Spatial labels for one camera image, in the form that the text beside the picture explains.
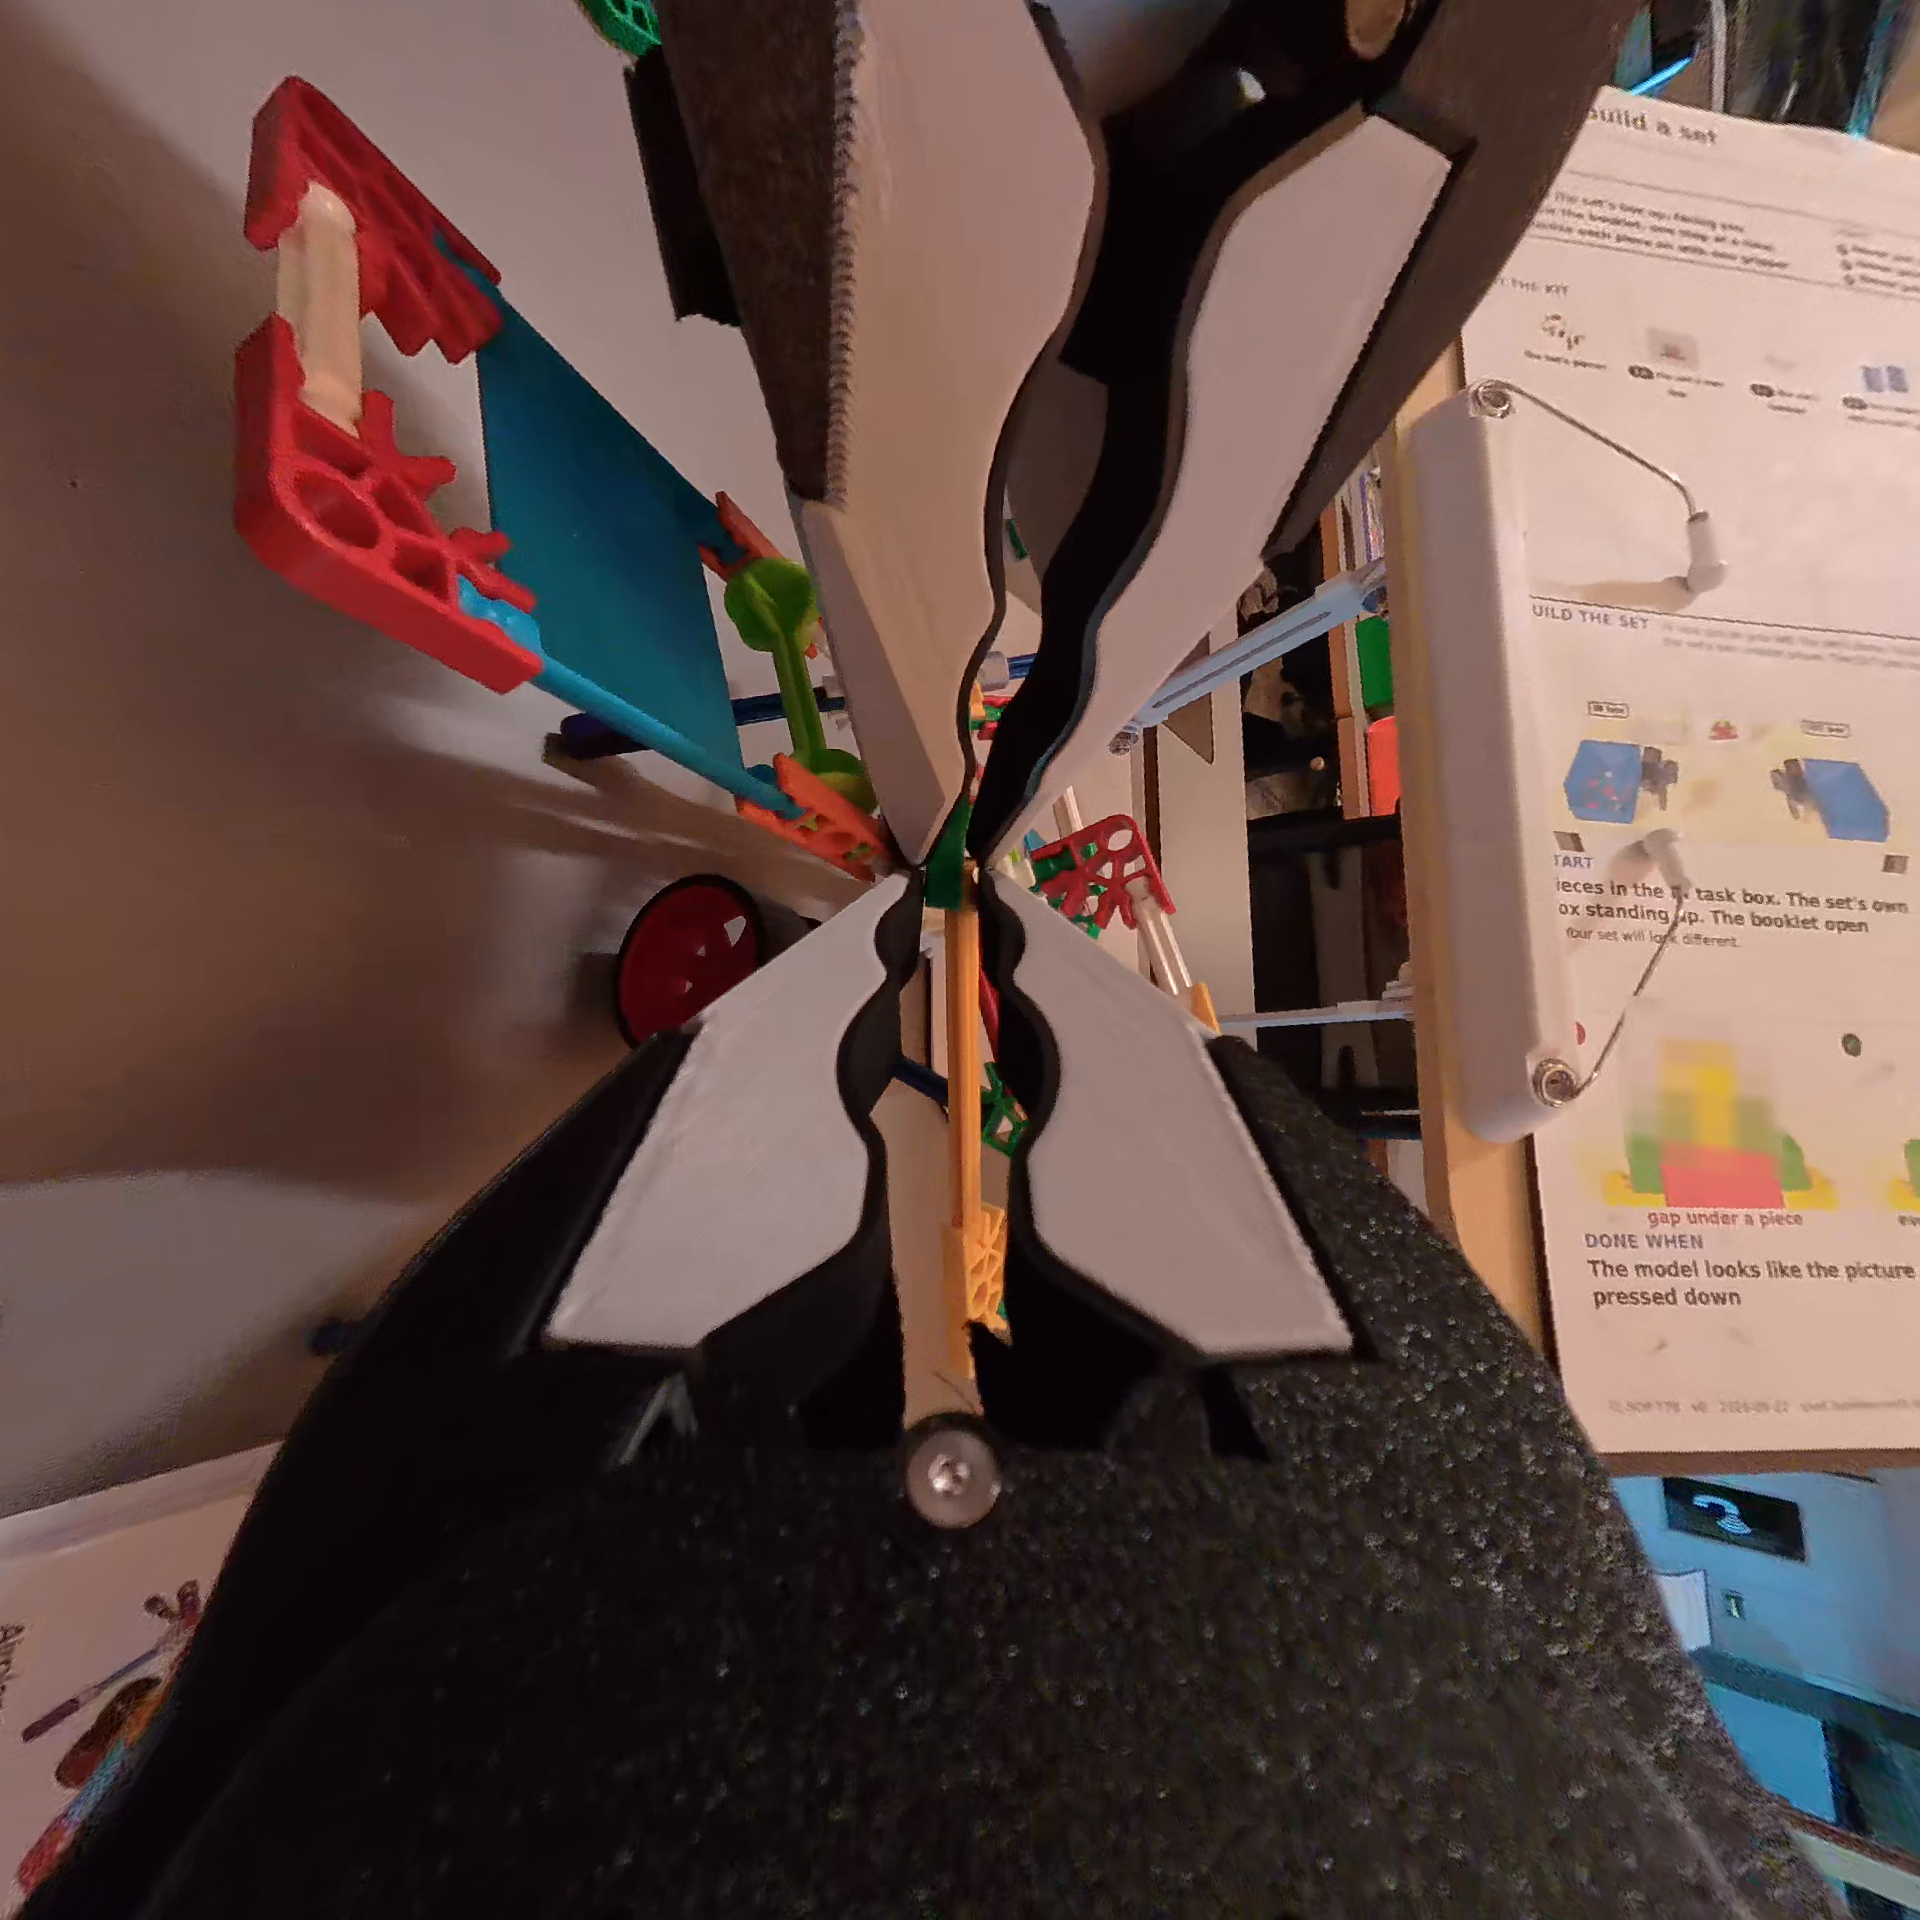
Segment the white page holder bar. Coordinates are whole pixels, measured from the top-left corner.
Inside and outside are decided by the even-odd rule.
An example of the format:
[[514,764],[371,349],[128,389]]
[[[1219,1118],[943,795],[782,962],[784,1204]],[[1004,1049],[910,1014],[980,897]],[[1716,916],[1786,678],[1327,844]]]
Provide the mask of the white page holder bar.
[[1455,1109],[1535,1136],[1577,1097],[1579,1024],[1545,816],[1519,399],[1482,380],[1404,441],[1406,558],[1426,647]]

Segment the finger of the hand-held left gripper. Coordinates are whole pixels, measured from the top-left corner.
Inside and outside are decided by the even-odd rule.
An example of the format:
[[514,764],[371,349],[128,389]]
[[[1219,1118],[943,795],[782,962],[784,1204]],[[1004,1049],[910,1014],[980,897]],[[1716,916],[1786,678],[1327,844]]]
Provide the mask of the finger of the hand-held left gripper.
[[877,810],[918,865],[967,783],[1001,447],[1067,323],[1099,175],[1028,5],[845,5],[833,83],[826,479],[797,532]]
[[970,849],[1008,853],[1134,723],[1251,580],[1335,401],[1450,180],[1451,161],[1347,113],[1239,188],[1212,226],[1171,332],[1163,461],[1124,557],[1091,563],[1067,716],[1037,746],[1001,721]]

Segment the yellow rod with connector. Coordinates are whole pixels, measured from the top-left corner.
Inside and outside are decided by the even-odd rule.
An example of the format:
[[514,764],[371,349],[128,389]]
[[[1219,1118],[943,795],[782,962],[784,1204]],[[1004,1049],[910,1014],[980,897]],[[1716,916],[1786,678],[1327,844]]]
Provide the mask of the yellow rod with connector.
[[951,1348],[980,1327],[1001,1344],[1005,1212],[981,1192],[981,1013],[978,889],[963,879],[957,909],[943,912],[945,965],[945,1223],[940,1231],[942,1309]]

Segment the colourful construction toy model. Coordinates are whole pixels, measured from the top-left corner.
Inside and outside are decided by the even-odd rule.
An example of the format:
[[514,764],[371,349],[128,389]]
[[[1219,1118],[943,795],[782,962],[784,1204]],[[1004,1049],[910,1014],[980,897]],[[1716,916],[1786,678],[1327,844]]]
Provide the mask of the colourful construction toy model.
[[[552,694],[789,840],[833,831],[845,873],[897,849],[858,757],[741,757],[704,576],[770,585],[779,551],[654,448],[300,76],[254,116],[246,233],[275,257],[275,311],[236,355],[234,525],[268,568],[476,685]],[[1073,305],[1001,444],[1001,586],[1013,451],[1072,318]],[[970,847],[963,721],[988,649],[962,698],[967,781],[924,856],[938,906],[962,854],[990,861]]]

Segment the white instruction booklet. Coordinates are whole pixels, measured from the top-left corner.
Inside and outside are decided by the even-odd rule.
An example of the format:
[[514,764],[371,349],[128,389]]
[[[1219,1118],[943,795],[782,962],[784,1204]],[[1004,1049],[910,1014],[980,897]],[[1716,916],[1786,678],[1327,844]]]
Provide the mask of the white instruction booklet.
[[2,1523],[2,1914],[128,1773],[275,1446]]

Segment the wooden stand board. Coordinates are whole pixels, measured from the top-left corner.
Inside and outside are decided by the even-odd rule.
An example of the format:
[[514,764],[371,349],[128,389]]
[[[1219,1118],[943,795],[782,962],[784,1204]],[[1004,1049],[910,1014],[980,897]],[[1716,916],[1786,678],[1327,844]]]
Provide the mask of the wooden stand board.
[[[1479,340],[1394,444],[1391,622],[1426,1172],[1438,1224],[1622,1466],[1915,1466],[1915,634],[1796,620],[1754,532],[1772,486],[1740,431],[1811,426],[1681,365],[1557,365]],[[1681,600],[1659,479],[1518,408],[1545,816],[1589,1069],[1668,924],[1627,849],[1681,838],[1685,924],[1602,1075],[1496,1145],[1457,1109],[1445,1009],[1428,649],[1406,441],[1506,378],[1676,471],[1726,580]]]

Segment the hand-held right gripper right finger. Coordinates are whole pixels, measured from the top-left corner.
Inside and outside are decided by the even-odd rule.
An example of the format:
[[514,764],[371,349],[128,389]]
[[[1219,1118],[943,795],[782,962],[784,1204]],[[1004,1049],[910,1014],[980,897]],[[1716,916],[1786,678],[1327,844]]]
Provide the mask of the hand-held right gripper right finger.
[[1019,1155],[1037,1252],[1199,1362],[1347,1356],[1352,1329],[1209,1053],[1212,1031],[990,877],[1004,1062],[1037,1049]]

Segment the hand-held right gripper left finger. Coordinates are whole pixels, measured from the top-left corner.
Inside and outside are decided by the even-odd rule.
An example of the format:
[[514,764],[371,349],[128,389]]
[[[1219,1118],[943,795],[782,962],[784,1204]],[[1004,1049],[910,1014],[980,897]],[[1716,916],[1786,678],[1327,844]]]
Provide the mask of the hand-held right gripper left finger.
[[552,1341],[692,1354],[852,1251],[886,1191],[872,1117],[920,935],[920,879],[886,877],[695,1019]]

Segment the white instruction sheet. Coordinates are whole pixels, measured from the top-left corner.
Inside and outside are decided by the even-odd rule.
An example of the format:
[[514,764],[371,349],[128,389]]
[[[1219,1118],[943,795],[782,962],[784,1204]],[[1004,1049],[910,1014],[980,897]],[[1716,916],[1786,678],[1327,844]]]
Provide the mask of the white instruction sheet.
[[1915,156],[1606,89],[1461,332],[1461,1104],[1612,1459],[1915,1454]]

